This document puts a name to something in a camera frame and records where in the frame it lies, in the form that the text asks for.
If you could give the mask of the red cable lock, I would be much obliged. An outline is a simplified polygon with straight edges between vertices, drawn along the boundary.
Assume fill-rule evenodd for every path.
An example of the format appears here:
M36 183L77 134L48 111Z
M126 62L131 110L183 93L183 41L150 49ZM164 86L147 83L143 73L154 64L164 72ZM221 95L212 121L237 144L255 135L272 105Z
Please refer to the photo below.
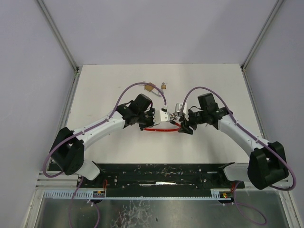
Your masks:
M148 132L162 132L162 133L165 133L165 132L178 132L179 129L181 128L181 125L174 121L174 120L170 120L169 121L170 124L174 125L175 127L174 128L144 128L144 131L148 131Z

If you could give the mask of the silver key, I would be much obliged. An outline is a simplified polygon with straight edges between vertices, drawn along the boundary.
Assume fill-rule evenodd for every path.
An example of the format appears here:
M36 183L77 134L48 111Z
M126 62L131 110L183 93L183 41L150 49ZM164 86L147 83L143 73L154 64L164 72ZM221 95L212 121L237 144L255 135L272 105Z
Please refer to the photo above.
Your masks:
M175 113L170 114L170 120L176 121L178 119L178 116Z

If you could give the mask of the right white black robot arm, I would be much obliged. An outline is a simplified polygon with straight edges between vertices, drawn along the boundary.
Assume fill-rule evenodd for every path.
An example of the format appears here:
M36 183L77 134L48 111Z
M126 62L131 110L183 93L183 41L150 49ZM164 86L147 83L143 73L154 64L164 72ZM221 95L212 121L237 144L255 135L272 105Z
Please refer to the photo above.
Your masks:
M285 150L279 142L269 142L253 135L234 120L226 107L220 108L213 94L198 96L199 109L194 112L183 103L177 103L180 133L193 134L199 124L208 124L231 138L249 157L248 163L228 163L221 172L229 181L251 182L263 190L287 178Z

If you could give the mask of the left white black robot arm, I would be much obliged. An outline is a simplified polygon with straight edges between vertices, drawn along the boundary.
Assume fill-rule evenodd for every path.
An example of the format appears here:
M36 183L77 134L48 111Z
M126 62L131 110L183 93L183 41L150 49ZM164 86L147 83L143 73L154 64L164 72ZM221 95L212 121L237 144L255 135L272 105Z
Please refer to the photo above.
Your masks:
M60 174L77 174L92 181L100 174L100 169L95 162L85 159L85 151L105 136L128 126L138 124L141 130L153 126L154 111L152 100L139 94L135 100L118 105L88 126L74 130L64 127L54 140L50 157L60 167Z

